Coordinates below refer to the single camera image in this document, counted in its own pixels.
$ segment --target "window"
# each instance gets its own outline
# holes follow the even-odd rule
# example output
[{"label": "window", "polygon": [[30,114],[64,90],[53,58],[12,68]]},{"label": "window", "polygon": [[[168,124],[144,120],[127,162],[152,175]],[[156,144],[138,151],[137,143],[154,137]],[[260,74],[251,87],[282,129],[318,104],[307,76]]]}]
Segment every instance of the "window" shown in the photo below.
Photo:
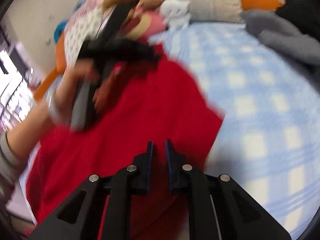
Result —
[{"label": "window", "polygon": [[0,130],[10,130],[29,113],[34,101],[27,83],[5,50],[0,59],[8,74],[0,71]]}]

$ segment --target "blue plaid fabric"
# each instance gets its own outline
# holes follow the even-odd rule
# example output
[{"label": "blue plaid fabric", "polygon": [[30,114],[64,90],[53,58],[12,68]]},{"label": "blue plaid fabric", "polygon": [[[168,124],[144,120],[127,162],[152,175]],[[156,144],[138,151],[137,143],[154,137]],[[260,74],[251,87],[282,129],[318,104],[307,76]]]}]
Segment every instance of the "blue plaid fabric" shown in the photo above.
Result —
[{"label": "blue plaid fabric", "polygon": [[296,239],[320,205],[319,95],[244,25],[193,24],[157,41],[226,113],[206,172],[229,174]]}]

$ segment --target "red fabric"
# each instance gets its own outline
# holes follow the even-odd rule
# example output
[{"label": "red fabric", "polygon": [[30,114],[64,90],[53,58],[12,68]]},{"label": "red fabric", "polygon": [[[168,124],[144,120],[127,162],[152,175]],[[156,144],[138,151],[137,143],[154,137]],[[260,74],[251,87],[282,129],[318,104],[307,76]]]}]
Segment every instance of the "red fabric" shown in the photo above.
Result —
[{"label": "red fabric", "polygon": [[146,62],[127,65],[111,95],[92,129],[73,133],[57,127],[41,141],[27,182],[32,211],[41,223],[90,174],[116,173],[153,141],[151,192],[132,198],[131,235],[173,239],[187,204],[169,194],[164,142],[172,139],[188,163],[203,169],[222,119],[206,106],[189,74],[165,55],[156,69]]}]

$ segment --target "gray sleeve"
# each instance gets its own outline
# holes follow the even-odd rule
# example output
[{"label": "gray sleeve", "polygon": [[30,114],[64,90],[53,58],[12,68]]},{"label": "gray sleeve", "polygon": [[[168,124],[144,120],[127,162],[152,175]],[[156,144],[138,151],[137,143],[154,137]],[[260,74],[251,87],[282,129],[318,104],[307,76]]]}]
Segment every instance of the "gray sleeve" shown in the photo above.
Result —
[{"label": "gray sleeve", "polygon": [[0,206],[10,200],[14,185],[26,168],[28,159],[20,160],[9,148],[7,136],[0,133]]}]

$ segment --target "bright light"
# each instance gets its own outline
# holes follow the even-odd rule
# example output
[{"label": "bright light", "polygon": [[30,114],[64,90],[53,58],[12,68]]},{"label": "bright light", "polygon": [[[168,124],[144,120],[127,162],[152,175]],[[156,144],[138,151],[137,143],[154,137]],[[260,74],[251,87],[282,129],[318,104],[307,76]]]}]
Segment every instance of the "bright light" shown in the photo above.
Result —
[{"label": "bright light", "polygon": [[5,50],[0,52],[0,59],[3,61],[3,65],[5,69],[9,72],[9,74],[14,74],[17,72],[17,68],[13,64],[12,60],[10,59],[9,55]]}]

